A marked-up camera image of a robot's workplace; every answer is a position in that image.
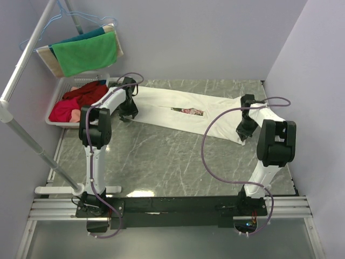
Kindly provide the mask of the white floral t shirt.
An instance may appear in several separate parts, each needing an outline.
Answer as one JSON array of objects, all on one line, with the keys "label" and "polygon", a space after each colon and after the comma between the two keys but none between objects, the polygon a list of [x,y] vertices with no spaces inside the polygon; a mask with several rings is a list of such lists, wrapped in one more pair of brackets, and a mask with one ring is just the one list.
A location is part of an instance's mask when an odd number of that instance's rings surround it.
[{"label": "white floral t shirt", "polygon": [[241,106],[240,97],[222,98],[143,86],[133,101],[139,111],[134,121],[201,135],[222,112]]}]

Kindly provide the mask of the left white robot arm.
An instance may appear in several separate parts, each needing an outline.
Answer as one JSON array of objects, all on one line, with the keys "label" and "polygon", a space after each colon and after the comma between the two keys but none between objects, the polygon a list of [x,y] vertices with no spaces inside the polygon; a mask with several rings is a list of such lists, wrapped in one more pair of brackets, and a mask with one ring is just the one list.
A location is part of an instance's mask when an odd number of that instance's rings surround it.
[{"label": "left white robot arm", "polygon": [[105,96],[93,105],[81,108],[79,139],[86,153],[87,181],[81,201],[96,217],[106,214],[105,155],[112,137],[111,114],[117,111],[120,120],[135,118],[139,111],[133,97],[139,92],[138,83],[131,77],[122,77]]}]

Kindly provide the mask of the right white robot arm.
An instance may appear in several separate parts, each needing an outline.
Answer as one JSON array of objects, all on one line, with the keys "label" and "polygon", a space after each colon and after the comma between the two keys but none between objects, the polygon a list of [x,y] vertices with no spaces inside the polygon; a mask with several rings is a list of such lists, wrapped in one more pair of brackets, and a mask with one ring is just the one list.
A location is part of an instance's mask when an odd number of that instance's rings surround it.
[{"label": "right white robot arm", "polygon": [[276,115],[263,100],[255,100],[254,95],[246,94],[240,98],[242,108],[241,122],[236,128],[240,140],[251,137],[259,127],[257,143],[257,165],[244,184],[246,196],[237,201],[237,211],[249,215],[255,210],[253,199],[265,196],[265,189],[281,168],[292,162],[296,148],[296,123]]}]

